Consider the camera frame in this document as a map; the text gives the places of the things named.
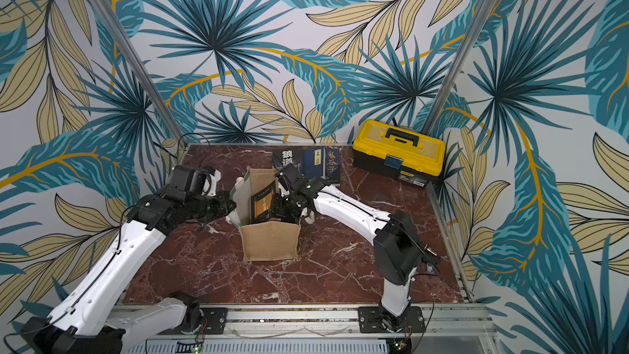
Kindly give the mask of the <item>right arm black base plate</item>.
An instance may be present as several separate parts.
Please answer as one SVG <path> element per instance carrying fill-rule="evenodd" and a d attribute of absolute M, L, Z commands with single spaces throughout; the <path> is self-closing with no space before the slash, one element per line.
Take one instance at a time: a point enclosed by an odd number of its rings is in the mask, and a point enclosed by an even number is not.
<path fill-rule="evenodd" d="M 426 321 L 422 309 L 408 306 L 400 316 L 394 316 L 382 306 L 360 306 L 358 321 L 362 334 L 424 332 Z"/>

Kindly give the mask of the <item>brown cover book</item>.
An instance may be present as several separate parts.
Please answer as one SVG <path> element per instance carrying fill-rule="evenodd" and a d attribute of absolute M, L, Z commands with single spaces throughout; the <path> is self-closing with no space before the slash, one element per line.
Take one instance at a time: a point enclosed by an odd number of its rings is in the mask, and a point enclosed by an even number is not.
<path fill-rule="evenodd" d="M 252 224 L 264 223 L 271 220 L 276 198 L 275 181 L 272 181 L 265 186 L 265 188 L 251 196 L 250 212 Z"/>

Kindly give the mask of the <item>dark wolf title book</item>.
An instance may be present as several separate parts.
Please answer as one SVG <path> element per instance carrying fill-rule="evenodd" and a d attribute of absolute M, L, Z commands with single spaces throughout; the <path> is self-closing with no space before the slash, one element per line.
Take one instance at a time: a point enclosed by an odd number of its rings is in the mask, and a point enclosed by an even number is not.
<path fill-rule="evenodd" d="M 272 151 L 271 163 L 273 168 L 281 170 L 288 165 L 300 169 L 303 162 L 303 147 L 280 147 Z"/>

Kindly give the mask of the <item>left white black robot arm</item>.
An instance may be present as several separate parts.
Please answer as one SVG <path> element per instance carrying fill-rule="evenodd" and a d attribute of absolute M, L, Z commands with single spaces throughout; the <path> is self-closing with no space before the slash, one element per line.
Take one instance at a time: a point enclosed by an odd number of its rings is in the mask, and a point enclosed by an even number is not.
<path fill-rule="evenodd" d="M 236 208 L 226 191 L 183 202 L 149 195 L 129 212 L 118 238 L 81 283 L 45 317 L 31 317 L 19 336 L 37 353 L 122 353 L 164 331 L 194 336 L 206 326 L 199 301 L 177 292 L 142 311 L 112 316 L 121 293 L 175 228 L 209 222 Z"/>

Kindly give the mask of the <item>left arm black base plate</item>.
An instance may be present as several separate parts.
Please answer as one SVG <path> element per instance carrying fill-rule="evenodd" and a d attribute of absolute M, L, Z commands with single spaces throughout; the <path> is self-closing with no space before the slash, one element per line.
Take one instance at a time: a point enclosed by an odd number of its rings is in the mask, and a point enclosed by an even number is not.
<path fill-rule="evenodd" d="M 192 338 L 201 334 L 221 335 L 227 320 L 228 309 L 225 307 L 199 307 L 188 310 L 183 321 L 173 329 L 167 329 L 160 335 L 183 335 Z"/>

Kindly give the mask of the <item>dark blue Guiguzi book back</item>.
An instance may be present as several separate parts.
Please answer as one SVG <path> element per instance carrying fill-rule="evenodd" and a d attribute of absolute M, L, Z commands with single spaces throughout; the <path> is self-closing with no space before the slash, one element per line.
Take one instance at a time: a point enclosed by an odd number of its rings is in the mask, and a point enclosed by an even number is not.
<path fill-rule="evenodd" d="M 324 148 L 324 178 L 332 185 L 341 183 L 342 150 L 339 147 Z"/>

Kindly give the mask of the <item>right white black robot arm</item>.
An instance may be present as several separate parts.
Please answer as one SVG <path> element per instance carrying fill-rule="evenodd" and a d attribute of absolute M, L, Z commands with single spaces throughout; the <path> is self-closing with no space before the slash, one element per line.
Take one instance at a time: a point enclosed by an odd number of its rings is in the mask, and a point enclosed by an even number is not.
<path fill-rule="evenodd" d="M 411 216 L 404 211 L 390 213 L 351 198 L 322 178 L 308 179 L 292 164 L 276 175 L 280 191 L 275 213 L 295 220 L 314 214 L 327 216 L 361 235 L 373 246 L 376 267 L 384 278 L 377 307 L 362 310 L 372 325 L 365 333 L 406 332 L 412 327 L 410 288 L 421 265 L 431 275 L 440 257 L 423 243 Z"/>

